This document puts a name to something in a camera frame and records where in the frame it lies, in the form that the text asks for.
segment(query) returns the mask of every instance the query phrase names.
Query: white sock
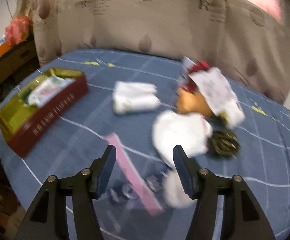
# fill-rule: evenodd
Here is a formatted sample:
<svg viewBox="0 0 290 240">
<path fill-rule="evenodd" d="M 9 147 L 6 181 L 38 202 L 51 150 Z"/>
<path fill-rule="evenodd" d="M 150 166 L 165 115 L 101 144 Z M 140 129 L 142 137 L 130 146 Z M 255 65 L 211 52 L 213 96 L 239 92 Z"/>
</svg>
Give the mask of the white sock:
<svg viewBox="0 0 290 240">
<path fill-rule="evenodd" d="M 153 124 L 152 140 L 163 161 L 175 168 L 173 149 L 181 145 L 188 157 L 207 152 L 207 139 L 213 134 L 212 126 L 201 114 L 176 114 L 166 110 Z"/>
<path fill-rule="evenodd" d="M 196 202 L 184 192 L 176 170 L 167 173 L 167 177 L 163 179 L 163 189 L 166 203 L 173 208 L 185 208 Z"/>
</svg>

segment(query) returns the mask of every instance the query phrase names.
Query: white cloth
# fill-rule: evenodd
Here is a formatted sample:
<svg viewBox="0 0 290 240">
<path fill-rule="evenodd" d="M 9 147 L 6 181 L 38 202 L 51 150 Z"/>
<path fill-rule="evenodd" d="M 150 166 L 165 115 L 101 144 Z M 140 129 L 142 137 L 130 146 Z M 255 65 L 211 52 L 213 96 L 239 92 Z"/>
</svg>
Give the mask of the white cloth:
<svg viewBox="0 0 290 240">
<path fill-rule="evenodd" d="M 244 112 L 236 100 L 230 100 L 224 107 L 221 117 L 225 119 L 226 127 L 232 129 L 245 120 Z"/>
<path fill-rule="evenodd" d="M 175 168 L 173 148 L 181 145 L 188 157 L 207 152 L 207 139 L 212 136 L 212 126 L 201 114 L 180 115 L 166 110 L 153 124 L 152 140 L 163 161 Z"/>
<path fill-rule="evenodd" d="M 169 171 L 163 179 L 163 190 L 166 203 L 173 208 L 186 208 L 196 202 L 184 192 L 176 170 Z"/>
<path fill-rule="evenodd" d="M 117 81 L 112 95 L 114 112 L 126 114 L 155 110 L 160 105 L 156 92 L 157 87 L 153 84 Z"/>
</svg>

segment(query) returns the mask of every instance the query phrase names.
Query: plastic wrapper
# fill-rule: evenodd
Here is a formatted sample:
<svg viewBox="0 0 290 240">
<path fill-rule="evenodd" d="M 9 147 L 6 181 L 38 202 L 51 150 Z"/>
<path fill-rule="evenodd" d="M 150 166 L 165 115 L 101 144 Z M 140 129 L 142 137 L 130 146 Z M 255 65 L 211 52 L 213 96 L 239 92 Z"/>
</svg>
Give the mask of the plastic wrapper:
<svg viewBox="0 0 290 240">
<path fill-rule="evenodd" d="M 51 76 L 44 80 L 29 94 L 25 103 L 27 105 L 37 105 L 38 107 L 43 107 L 56 94 L 74 81 L 75 79 L 63 79 L 57 76 Z"/>
</svg>

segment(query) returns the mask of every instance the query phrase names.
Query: folded white towel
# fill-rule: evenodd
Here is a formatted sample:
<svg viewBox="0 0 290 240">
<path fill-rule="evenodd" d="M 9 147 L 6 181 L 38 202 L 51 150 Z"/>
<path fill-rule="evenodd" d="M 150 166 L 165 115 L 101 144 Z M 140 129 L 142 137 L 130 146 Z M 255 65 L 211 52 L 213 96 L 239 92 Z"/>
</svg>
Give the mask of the folded white towel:
<svg viewBox="0 0 290 240">
<path fill-rule="evenodd" d="M 212 126 L 201 114 L 176 114 L 166 110 L 153 124 L 152 140 L 163 161 L 175 168 L 173 149 L 181 145 L 188 157 L 207 152 L 207 139 L 212 136 Z"/>
<path fill-rule="evenodd" d="M 159 107 L 160 100 L 154 95 L 157 87 L 140 82 L 122 82 L 115 84 L 113 108 L 116 114 L 152 111 Z"/>
<path fill-rule="evenodd" d="M 143 95 L 154 95 L 157 93 L 157 87 L 149 83 L 117 81 L 115 83 L 115 93 L 133 98 Z"/>
<path fill-rule="evenodd" d="M 173 208 L 185 208 L 196 202 L 184 192 L 181 180 L 176 170 L 167 173 L 163 180 L 164 198 Z"/>
</svg>

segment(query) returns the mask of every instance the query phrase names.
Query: small package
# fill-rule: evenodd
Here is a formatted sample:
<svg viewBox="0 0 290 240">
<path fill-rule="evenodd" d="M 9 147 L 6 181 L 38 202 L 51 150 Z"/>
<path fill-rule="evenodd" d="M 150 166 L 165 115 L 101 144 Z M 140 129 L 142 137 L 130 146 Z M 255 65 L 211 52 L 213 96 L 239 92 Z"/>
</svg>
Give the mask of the small package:
<svg viewBox="0 0 290 240">
<path fill-rule="evenodd" d="M 65 87 L 73 83 L 75 79 L 51 76 L 36 87 L 27 98 L 27 105 L 43 107 L 49 100 Z"/>
<path fill-rule="evenodd" d="M 113 108 L 116 114 L 153 111 L 160 106 L 155 96 L 157 87 L 141 82 L 117 81 L 113 97 Z"/>
</svg>

